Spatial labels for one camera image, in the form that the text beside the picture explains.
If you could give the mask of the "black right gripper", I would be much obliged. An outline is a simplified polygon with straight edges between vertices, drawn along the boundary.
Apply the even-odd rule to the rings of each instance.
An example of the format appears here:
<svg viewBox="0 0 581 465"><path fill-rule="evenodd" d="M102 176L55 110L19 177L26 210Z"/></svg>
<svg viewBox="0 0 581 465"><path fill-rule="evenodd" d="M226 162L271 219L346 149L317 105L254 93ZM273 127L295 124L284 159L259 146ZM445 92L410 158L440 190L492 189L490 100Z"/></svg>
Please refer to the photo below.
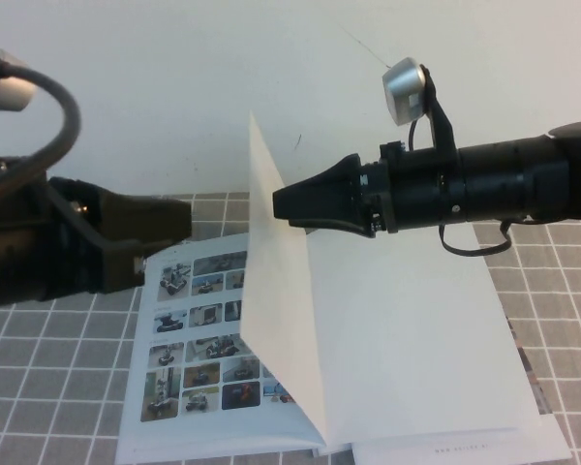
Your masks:
<svg viewBox="0 0 581 465"><path fill-rule="evenodd" d="M292 227L373 238L466 221L466 185L459 154L435 148L405 151L400 141L381 146L376 162L358 154L275 191L274 217ZM357 220L361 224L331 221Z"/></svg>

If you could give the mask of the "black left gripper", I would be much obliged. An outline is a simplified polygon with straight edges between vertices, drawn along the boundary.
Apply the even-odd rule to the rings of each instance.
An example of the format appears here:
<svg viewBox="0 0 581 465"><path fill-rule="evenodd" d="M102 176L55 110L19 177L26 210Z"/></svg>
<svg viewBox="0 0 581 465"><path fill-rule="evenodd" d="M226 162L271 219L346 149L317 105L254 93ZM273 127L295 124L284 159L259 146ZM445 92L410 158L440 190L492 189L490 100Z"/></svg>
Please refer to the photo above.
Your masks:
<svg viewBox="0 0 581 465"><path fill-rule="evenodd" d="M144 243L191 236L192 208L182 200L127 196L81 180L48 182L56 221L57 296L111 294L144 282Z"/></svg>

